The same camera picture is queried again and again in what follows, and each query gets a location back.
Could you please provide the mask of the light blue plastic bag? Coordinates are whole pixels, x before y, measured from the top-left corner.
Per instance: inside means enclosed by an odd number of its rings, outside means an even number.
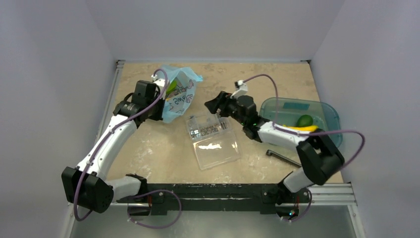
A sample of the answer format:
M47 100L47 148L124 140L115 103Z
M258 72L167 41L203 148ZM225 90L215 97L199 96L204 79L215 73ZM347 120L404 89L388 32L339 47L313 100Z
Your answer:
M171 123L176 117L182 116L193 101L198 83L203 77L196 74L190 67L174 67L161 65L170 81L166 93L162 119L164 123Z

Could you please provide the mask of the yellow fake banana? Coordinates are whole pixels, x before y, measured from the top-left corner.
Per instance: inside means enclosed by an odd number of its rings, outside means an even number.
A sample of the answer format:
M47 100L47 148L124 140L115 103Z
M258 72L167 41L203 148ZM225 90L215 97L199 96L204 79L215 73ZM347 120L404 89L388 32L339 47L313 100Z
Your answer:
M311 132L315 132L317 129L319 129L319 127L316 126L316 125L312 125L312 126L308 126L308 127L283 126L282 128L285 129L285 130L299 132L299 133L311 133Z

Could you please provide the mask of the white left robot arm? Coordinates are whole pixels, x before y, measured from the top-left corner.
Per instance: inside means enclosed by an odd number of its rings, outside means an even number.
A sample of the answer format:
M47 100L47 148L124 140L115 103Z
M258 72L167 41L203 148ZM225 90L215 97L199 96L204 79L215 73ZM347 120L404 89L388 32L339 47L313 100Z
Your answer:
M111 165L128 138L146 120L162 120L168 82L162 78L153 82L139 80L133 93L118 103L105 132L88 155L71 168L66 167L62 182L73 209L83 207L89 212L103 213L111 203L130 197L141 203L148 196L145 178L127 174L107 180Z

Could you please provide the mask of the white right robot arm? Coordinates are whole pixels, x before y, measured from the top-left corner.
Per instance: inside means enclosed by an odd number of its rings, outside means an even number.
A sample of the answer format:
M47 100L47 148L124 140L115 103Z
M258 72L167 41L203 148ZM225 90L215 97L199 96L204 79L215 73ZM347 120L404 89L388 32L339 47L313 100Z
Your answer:
M297 152L301 167L288 174L277 185L276 203L295 198L298 192L311 185L323 185L344 165L344 157L322 129L301 131L283 127L261 117L251 96L233 98L221 91L205 102L211 114L231 117L242 125L242 131L251 139Z

